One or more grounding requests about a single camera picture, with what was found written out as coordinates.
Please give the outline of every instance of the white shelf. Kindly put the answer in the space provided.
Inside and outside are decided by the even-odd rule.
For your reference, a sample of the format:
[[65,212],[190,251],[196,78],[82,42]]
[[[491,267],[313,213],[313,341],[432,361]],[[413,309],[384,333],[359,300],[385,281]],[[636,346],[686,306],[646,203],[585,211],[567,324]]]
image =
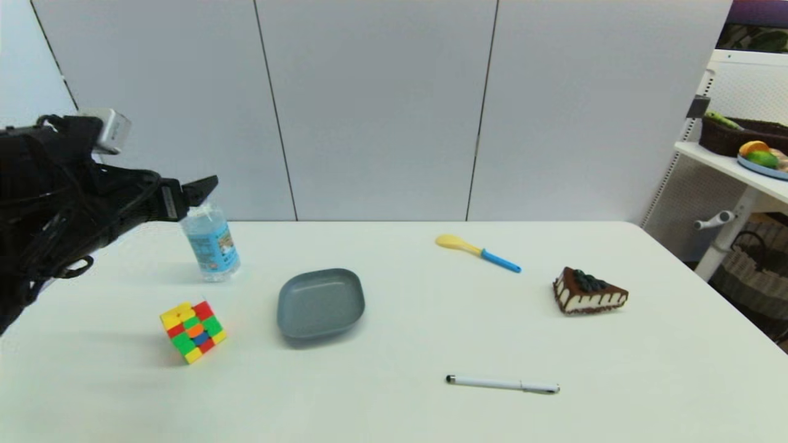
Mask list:
[[788,204],[788,181],[781,181],[754,173],[739,165],[736,162],[736,158],[715,154],[698,143],[678,142],[675,147],[678,152],[687,157],[694,158],[707,166],[717,169],[721,173],[725,173],[736,180]]

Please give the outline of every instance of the pen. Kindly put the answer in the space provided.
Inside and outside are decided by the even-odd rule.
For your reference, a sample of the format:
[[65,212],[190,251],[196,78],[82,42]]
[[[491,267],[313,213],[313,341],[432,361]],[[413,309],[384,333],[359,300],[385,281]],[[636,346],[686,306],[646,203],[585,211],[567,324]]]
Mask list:
[[460,377],[457,375],[447,375],[446,382],[451,385],[516,389],[519,391],[543,394],[557,394],[561,390],[561,387],[558,386],[557,383],[523,383],[522,380],[518,380],[516,382],[504,382],[501,380],[485,380],[484,378]]

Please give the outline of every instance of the wicker basket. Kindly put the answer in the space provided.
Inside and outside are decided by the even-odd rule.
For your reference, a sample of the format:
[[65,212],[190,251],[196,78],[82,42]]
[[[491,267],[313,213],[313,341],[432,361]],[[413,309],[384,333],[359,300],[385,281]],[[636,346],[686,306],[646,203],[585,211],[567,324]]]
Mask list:
[[765,142],[769,147],[788,154],[788,127],[768,121],[731,118],[745,130],[738,131],[703,117],[701,146],[716,154],[736,157],[742,144],[753,140]]

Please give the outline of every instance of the chocolate cake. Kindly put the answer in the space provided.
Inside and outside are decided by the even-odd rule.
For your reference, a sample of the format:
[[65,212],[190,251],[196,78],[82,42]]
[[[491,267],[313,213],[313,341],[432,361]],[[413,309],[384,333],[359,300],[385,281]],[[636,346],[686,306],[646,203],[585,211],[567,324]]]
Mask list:
[[593,314],[621,307],[630,293],[593,275],[563,268],[552,284],[558,307],[564,314]]

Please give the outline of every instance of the water bottle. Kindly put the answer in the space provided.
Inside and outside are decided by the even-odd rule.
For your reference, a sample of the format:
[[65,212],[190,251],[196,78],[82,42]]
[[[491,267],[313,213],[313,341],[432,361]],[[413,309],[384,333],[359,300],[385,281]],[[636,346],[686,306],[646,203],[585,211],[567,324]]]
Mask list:
[[225,213],[209,202],[192,207],[180,221],[205,281],[228,280],[240,267]]

